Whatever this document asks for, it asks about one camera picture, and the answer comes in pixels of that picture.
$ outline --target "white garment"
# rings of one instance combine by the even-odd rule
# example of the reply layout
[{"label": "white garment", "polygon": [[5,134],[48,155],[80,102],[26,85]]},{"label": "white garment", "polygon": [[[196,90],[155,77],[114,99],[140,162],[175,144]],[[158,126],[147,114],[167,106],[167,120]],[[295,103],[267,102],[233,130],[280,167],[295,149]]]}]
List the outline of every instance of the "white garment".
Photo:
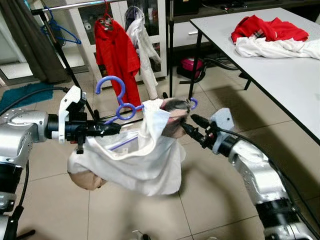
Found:
[{"label": "white garment", "polygon": [[[74,151],[68,159],[68,172],[92,171],[106,181],[147,196],[177,192],[181,184],[184,148],[175,138],[161,136],[170,113],[160,109],[162,99],[143,103],[144,119],[140,129],[104,137],[87,137],[84,154]],[[137,136],[115,149],[113,146]]]},{"label": "white garment", "polygon": [[149,58],[153,59],[156,63],[160,63],[161,59],[150,41],[145,28],[145,16],[141,11],[137,12],[136,20],[130,24],[126,34],[130,37],[134,47],[139,49],[140,74],[143,83],[146,86],[150,99],[156,99],[158,97],[156,90],[158,83],[151,68]]},{"label": "white garment", "polygon": [[320,60],[320,39],[312,41],[288,40],[266,41],[265,37],[238,37],[235,50],[242,57],[265,58],[314,58]]}]

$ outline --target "blue mat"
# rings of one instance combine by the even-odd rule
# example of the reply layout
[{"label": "blue mat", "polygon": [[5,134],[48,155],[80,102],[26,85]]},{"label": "blue mat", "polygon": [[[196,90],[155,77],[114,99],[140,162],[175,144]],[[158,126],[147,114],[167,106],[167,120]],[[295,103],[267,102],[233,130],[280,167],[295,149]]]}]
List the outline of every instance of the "blue mat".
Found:
[{"label": "blue mat", "polygon": [[[3,93],[2,99],[0,101],[0,111],[2,111],[11,103],[15,102],[16,100],[20,99],[21,97],[27,94],[30,94],[36,90],[48,89],[53,87],[54,86],[52,84],[46,84],[41,82],[41,83],[35,83],[35,84],[28,84],[27,86],[22,86],[19,88],[7,90]],[[53,93],[54,93],[53,90],[39,92],[21,101],[20,103],[15,105],[13,108],[23,107],[23,106],[38,103],[41,101],[50,100],[53,98]]]}]

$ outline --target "blue hanger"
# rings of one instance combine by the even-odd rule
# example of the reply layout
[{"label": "blue hanger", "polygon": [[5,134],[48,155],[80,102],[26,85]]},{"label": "blue hanger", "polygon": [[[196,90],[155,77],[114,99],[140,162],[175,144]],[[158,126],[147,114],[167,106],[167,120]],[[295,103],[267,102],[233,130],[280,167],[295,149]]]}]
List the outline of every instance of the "blue hanger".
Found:
[{"label": "blue hanger", "polygon": [[[97,85],[96,85],[96,88],[95,88],[95,93],[96,94],[100,94],[101,93],[101,86],[104,82],[106,81],[111,81],[111,80],[114,80],[114,81],[117,81],[120,86],[121,86],[121,92],[118,96],[116,96],[120,106],[118,106],[118,108],[116,109],[115,111],[115,117],[109,119],[108,121],[106,121],[104,124],[110,124],[112,123],[113,121],[117,120],[117,119],[120,119],[120,120],[129,120],[131,118],[133,118],[133,116],[136,114],[136,112],[138,110],[141,110],[143,109],[145,106],[144,105],[139,105],[139,106],[134,106],[133,104],[131,103],[124,103],[124,101],[122,100],[125,92],[126,92],[126,86],[125,86],[125,83],[124,81],[122,81],[119,77],[117,76],[105,76],[103,77],[101,80],[98,81]],[[192,102],[194,102],[194,105],[191,107],[191,110],[195,109],[198,105],[198,101],[197,99],[191,97],[190,99]],[[120,110],[122,108],[130,108],[132,110],[132,113],[130,116],[121,116],[120,114]]]},{"label": "blue hanger", "polygon": [[[52,14],[52,11],[50,10],[50,8],[48,8],[47,6],[44,6],[45,9],[48,9],[49,13],[50,13],[50,16],[51,16],[51,19],[49,20],[49,25],[50,27],[52,28],[52,30],[56,30],[56,31],[60,31],[60,30],[64,30],[65,32],[67,32],[69,35],[71,35],[74,40],[69,40],[69,39],[65,39],[64,37],[60,37],[60,36],[56,36],[57,39],[59,40],[63,40],[63,41],[66,41],[66,42],[71,42],[71,43],[76,43],[76,44],[81,44],[81,41],[80,39],[78,39],[76,37],[76,35],[74,35],[73,33],[71,33],[70,31],[68,31],[67,29],[65,29],[64,27],[58,25],[57,21],[55,20],[54,18],[54,15]],[[41,27],[41,31],[48,35],[48,31],[46,30],[46,26],[42,26]]]}]

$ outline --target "tripod stand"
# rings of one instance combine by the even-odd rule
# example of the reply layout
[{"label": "tripod stand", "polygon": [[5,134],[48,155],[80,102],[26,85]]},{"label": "tripod stand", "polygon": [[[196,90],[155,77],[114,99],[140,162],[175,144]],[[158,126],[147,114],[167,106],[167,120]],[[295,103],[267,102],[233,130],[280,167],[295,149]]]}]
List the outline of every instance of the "tripod stand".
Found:
[{"label": "tripod stand", "polygon": [[[56,36],[55,36],[54,32],[52,31],[52,29],[51,29],[51,27],[50,27],[50,25],[49,25],[49,23],[47,21],[46,15],[44,13],[44,9],[35,9],[35,10],[32,10],[31,13],[34,16],[36,16],[36,15],[40,16],[40,18],[43,21],[43,24],[44,24],[44,26],[45,26],[45,28],[46,28],[46,30],[48,32],[49,38],[50,38],[55,50],[57,51],[57,53],[59,54],[59,56],[61,57],[64,65],[65,65],[65,69],[66,69],[67,73],[71,76],[71,79],[72,79],[74,85],[76,85],[77,87],[79,87],[81,89],[81,86],[80,86],[80,84],[79,84],[74,72],[72,71],[72,69],[71,69],[71,67],[70,67],[70,65],[68,63],[68,60],[67,60],[67,58],[65,56],[65,53],[62,50],[61,45],[57,41]],[[90,115],[92,116],[92,119],[93,120],[98,120],[99,119],[98,110],[93,111],[92,108],[90,107],[88,101],[85,102],[85,106],[87,107]]]}]

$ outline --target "red cloth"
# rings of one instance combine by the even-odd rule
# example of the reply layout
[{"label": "red cloth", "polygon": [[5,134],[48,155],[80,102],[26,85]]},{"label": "red cloth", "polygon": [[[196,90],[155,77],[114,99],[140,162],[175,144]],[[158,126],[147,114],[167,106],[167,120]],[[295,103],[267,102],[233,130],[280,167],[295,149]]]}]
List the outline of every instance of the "red cloth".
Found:
[{"label": "red cloth", "polygon": [[[135,75],[140,69],[140,60],[130,38],[122,26],[112,21],[113,30],[105,30],[99,20],[95,22],[94,35],[96,47],[96,63],[104,65],[108,75],[117,76],[125,84],[124,103],[141,105]],[[121,86],[111,81],[116,95]]]},{"label": "red cloth", "polygon": [[306,41],[309,34],[288,21],[275,18],[272,21],[263,21],[256,15],[246,16],[236,26],[231,38],[235,43],[237,38],[256,36],[266,37],[266,41],[288,40]]}]

